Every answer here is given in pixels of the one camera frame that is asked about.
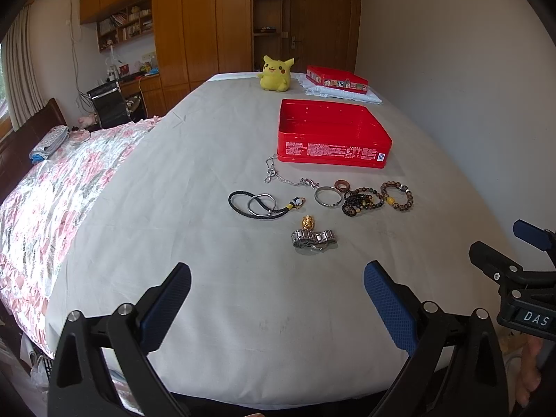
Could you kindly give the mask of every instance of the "silver chain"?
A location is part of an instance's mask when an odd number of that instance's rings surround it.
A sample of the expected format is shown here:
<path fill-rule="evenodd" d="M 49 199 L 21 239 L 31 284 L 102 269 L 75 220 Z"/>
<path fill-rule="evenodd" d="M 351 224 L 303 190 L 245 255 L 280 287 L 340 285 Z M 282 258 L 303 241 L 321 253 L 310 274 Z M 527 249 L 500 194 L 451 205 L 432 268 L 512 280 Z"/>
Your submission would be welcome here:
<path fill-rule="evenodd" d="M 270 183 L 272 178 L 276 177 L 280 182 L 287 183 L 288 185 L 292 185 L 294 187 L 298 187 L 298 186 L 301 186 L 301 185 L 306 185 L 308 187 L 315 188 L 315 189 L 320 187 L 320 185 L 318 183 L 313 182 L 312 180 L 310 180 L 308 178 L 301 178 L 301 180 L 299 180 L 297 183 L 290 182 L 289 180 L 286 180 L 285 178 L 283 178 L 280 174 L 278 174 L 278 171 L 274 167 L 274 160 L 276 160 L 277 158 L 278 158 L 278 156 L 274 155 L 272 157 L 269 157 L 268 160 L 266 161 L 265 183 Z"/>

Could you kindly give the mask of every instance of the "human hand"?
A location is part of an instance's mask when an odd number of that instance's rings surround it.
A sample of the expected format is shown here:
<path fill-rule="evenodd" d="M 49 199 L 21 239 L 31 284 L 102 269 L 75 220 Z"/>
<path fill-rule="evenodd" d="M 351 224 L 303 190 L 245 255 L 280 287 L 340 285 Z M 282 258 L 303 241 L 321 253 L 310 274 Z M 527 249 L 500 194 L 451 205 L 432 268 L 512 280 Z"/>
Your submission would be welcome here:
<path fill-rule="evenodd" d="M 521 371 L 515 382 L 515 399 L 523 408 L 529 404 L 531 392 L 540 384 L 537 355 L 543 347 L 543 341 L 542 338 L 528 335 L 527 343 L 522 350 Z"/>

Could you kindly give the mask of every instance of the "blue gripper pad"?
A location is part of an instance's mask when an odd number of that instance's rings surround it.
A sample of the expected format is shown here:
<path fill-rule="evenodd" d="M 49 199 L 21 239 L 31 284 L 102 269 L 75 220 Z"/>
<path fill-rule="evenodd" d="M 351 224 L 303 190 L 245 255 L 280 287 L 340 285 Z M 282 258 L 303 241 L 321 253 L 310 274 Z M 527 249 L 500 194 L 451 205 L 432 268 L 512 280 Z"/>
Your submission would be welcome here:
<path fill-rule="evenodd" d="M 162 285 L 153 288 L 160 294 L 141 320 L 143 352 L 160 348 L 191 289 L 191 270 L 185 263 L 179 263 Z"/>
<path fill-rule="evenodd" d="M 418 345 L 416 323 L 396 294 L 395 283 L 376 261 L 365 267 L 363 282 L 396 347 L 412 356 Z"/>
<path fill-rule="evenodd" d="M 548 251 L 552 248 L 550 234 L 528 222 L 522 220 L 515 221 L 514 235 L 541 251 Z"/>

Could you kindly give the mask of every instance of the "curtain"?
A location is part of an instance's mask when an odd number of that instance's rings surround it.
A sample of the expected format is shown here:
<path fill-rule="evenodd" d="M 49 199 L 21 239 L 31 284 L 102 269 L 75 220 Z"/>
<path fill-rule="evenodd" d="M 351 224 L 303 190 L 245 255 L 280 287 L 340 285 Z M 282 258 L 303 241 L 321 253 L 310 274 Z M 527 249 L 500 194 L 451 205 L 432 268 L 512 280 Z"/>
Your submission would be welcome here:
<path fill-rule="evenodd" d="M 12 128 L 17 130 L 44 107 L 31 63 L 29 6 L 21 9 L 2 41 L 2 72 Z"/>

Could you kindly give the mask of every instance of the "jewelry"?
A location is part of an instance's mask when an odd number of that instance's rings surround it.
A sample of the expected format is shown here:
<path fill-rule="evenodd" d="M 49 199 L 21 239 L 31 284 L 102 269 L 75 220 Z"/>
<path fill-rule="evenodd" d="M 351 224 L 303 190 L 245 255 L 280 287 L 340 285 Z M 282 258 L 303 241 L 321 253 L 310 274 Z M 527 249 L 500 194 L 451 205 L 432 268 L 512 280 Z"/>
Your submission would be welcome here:
<path fill-rule="evenodd" d="M 237 208 L 234 205 L 234 197 L 238 196 L 238 195 L 243 195 L 243 196 L 248 196 L 251 199 L 249 200 L 249 202 L 247 203 L 247 209 L 249 210 L 249 213 L 246 213 L 242 210 L 240 210 L 239 208 Z M 269 199 L 272 200 L 274 206 L 272 208 L 266 206 L 266 204 L 260 199 L 261 197 L 267 197 Z M 253 201 L 256 201 L 264 210 L 266 210 L 266 214 L 258 214 L 255 213 L 252 209 L 251 209 L 251 203 Z M 245 216 L 247 218 L 252 218 L 254 220 L 276 220 L 277 218 L 281 218 L 283 217 L 287 212 L 289 212 L 292 209 L 300 209 L 301 206 L 305 203 L 305 199 L 302 197 L 297 197 L 295 199 L 293 199 L 288 205 L 286 205 L 284 208 L 281 209 L 276 209 L 276 199 L 274 199 L 271 195 L 253 195 L 251 193 L 248 193 L 247 191 L 235 191 L 233 193 L 231 193 L 228 196 L 228 204 L 230 204 L 230 207 L 232 207 L 232 209 L 234 209 L 237 213 L 239 213 L 242 216 Z"/>
<path fill-rule="evenodd" d="M 306 215 L 301 220 L 303 229 L 296 230 L 291 234 L 291 242 L 297 248 L 308 247 L 317 251 L 325 250 L 332 243 L 337 243 L 336 236 L 331 230 L 313 232 L 315 220 L 312 216 Z"/>
<path fill-rule="evenodd" d="M 374 203 L 373 195 L 378 198 L 378 203 Z M 358 188 L 353 191 L 345 193 L 345 202 L 342 206 L 342 211 L 345 215 L 353 217 L 360 213 L 361 210 L 379 209 L 384 205 L 384 197 L 373 188 Z"/>
<path fill-rule="evenodd" d="M 301 180 L 299 180 L 297 183 L 295 182 L 290 182 L 289 180 L 286 180 L 285 178 L 283 178 L 280 174 L 278 174 L 278 171 L 276 170 L 276 168 L 274 167 L 274 160 L 276 160 L 278 158 L 277 155 L 274 155 L 272 157 L 269 157 L 266 160 L 266 178 L 265 178 L 265 183 L 270 183 L 270 181 L 272 180 L 273 177 L 276 177 L 280 182 L 284 182 L 287 183 L 288 185 L 292 185 L 294 187 L 298 187 L 301 185 L 307 185 L 311 188 L 318 188 L 319 184 L 316 182 L 313 182 L 312 180 L 308 179 L 308 178 L 301 178 Z"/>
<path fill-rule="evenodd" d="M 405 193 L 405 195 L 408 197 L 408 202 L 403 205 L 398 204 L 396 202 L 396 199 L 394 199 L 392 196 L 388 196 L 388 192 L 386 191 L 387 188 L 399 189 L 402 193 Z M 411 194 L 411 191 L 408 190 L 406 185 L 402 185 L 400 182 L 385 182 L 380 187 L 380 191 L 382 192 L 387 203 L 390 204 L 392 207 L 394 207 L 394 210 L 405 212 L 413 206 L 413 195 Z"/>
<path fill-rule="evenodd" d="M 336 183 L 334 184 L 334 187 L 340 192 L 340 193 L 347 193 L 350 189 L 350 185 L 349 182 L 345 181 L 345 180 L 338 180 L 336 181 Z"/>
<path fill-rule="evenodd" d="M 324 203 L 323 201 L 321 201 L 319 199 L 319 193 L 322 191 L 334 191 L 335 193 L 337 193 L 340 196 L 340 200 L 336 203 L 333 204 L 327 204 Z M 338 191 L 336 188 L 333 187 L 320 187 L 315 191 L 315 200 L 320 203 L 323 207 L 328 207 L 329 209 L 333 209 L 334 207 L 337 207 L 338 205 L 340 205 L 342 203 L 342 201 L 344 200 L 344 195 L 343 193 L 341 193 L 340 191 Z"/>

